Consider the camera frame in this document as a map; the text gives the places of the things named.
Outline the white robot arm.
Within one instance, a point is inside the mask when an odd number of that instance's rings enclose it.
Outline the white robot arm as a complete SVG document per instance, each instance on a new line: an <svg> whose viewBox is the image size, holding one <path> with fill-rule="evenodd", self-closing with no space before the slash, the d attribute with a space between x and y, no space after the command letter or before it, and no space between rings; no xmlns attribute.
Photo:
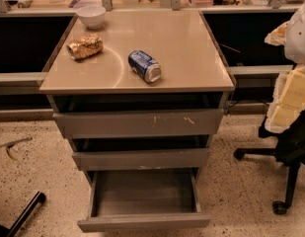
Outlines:
<svg viewBox="0 0 305 237"><path fill-rule="evenodd" d="M294 63L289 72L280 72L276 78L264 124L267 131L282 133L305 110L305 2L289 21L266 36L265 43L283 45L285 57Z"/></svg>

